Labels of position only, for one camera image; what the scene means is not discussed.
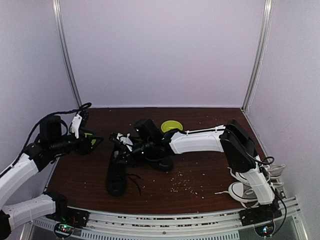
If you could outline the black sneaker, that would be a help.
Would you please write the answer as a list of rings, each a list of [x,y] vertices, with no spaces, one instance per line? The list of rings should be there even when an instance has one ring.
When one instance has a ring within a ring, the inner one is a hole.
[[[140,165],[149,165],[159,172],[170,172],[174,168],[172,159],[162,150],[144,151],[135,156]]]
[[[143,180],[139,175],[134,173],[127,173],[126,166],[122,164],[116,164],[114,162],[116,156],[119,153],[119,148],[113,146],[112,153],[110,155],[107,175],[105,179],[105,187],[107,193],[112,197],[121,197],[127,189],[127,178],[130,179],[138,189],[139,195],[142,195],[142,189],[134,178]]]

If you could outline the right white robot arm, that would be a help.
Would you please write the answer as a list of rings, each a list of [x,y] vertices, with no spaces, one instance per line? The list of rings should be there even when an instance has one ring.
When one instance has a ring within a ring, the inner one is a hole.
[[[170,156],[191,152],[224,153],[228,166],[247,180],[261,205],[256,210],[259,220],[268,220],[275,212],[273,204],[275,189],[268,179],[253,139],[234,119],[226,124],[199,130],[171,129],[160,131],[148,118],[139,120],[134,125],[138,137],[131,137],[120,132],[112,133],[110,141],[118,148],[114,157],[117,164],[139,166],[145,162],[158,171],[173,168]]]

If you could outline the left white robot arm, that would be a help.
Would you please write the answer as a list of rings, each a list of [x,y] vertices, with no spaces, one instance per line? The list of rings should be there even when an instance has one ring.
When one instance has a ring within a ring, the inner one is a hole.
[[[60,137],[55,142],[34,142],[22,155],[0,174],[0,238],[5,240],[17,227],[39,217],[53,215],[60,222],[72,218],[67,198],[55,191],[44,192],[31,200],[7,205],[7,200],[27,180],[41,172],[57,158],[75,151],[80,155],[92,153],[104,138],[97,135]]]

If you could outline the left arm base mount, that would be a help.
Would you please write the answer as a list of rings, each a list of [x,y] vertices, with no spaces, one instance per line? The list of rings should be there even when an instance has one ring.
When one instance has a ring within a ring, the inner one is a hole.
[[[47,219],[55,221],[53,233],[59,239],[65,240],[78,230],[87,226],[90,213],[86,210],[67,207],[64,212],[47,214]]]

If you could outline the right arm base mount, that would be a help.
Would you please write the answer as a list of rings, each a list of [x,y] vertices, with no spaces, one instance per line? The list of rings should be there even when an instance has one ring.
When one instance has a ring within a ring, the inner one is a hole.
[[[282,216],[279,206],[260,205],[248,207],[239,212],[242,226],[253,225],[255,233],[261,238],[270,238],[276,232],[275,219]]]

